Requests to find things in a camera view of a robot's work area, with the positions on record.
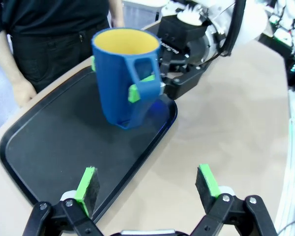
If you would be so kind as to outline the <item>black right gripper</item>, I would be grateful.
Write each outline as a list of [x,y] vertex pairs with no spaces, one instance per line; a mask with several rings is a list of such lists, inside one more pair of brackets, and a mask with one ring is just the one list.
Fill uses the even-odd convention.
[[[166,16],[161,19],[159,24],[159,38],[162,45],[160,70],[173,71],[176,66],[192,66],[192,68],[178,77],[172,79],[166,77],[165,83],[160,84],[160,95],[166,94],[170,99],[176,100],[198,84],[208,54],[206,37],[208,20],[204,17],[200,19],[204,22],[199,26],[185,23],[177,16]],[[142,79],[142,82],[154,79],[155,75],[152,74]],[[137,86],[132,84],[128,89],[128,101],[135,103],[140,99]]]

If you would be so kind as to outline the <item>person's right hand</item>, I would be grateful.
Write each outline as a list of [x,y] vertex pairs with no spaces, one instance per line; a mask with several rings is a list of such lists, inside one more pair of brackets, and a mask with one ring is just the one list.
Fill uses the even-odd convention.
[[32,84],[26,79],[18,79],[13,82],[12,89],[15,101],[19,107],[23,107],[37,95]]

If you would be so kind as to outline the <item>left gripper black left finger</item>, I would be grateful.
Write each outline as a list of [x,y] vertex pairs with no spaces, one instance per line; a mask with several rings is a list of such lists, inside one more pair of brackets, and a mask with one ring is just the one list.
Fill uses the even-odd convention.
[[72,198],[56,205],[37,202],[24,229],[26,236],[60,236],[74,231],[79,236],[101,236],[102,232],[91,219],[100,184],[95,167],[87,167]]

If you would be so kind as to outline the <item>person's left hand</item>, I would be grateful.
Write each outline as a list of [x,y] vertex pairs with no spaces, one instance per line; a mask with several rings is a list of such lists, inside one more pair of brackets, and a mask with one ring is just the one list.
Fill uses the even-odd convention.
[[111,27],[113,27],[113,28],[125,27],[123,16],[112,16],[111,17]]

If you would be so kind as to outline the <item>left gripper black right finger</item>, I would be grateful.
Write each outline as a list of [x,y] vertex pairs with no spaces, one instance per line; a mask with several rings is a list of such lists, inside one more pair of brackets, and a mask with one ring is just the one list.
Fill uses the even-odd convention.
[[217,236],[224,225],[233,225],[240,236],[278,235],[262,198],[250,195],[241,200],[222,193],[208,164],[198,166],[195,185],[205,216],[191,235]]

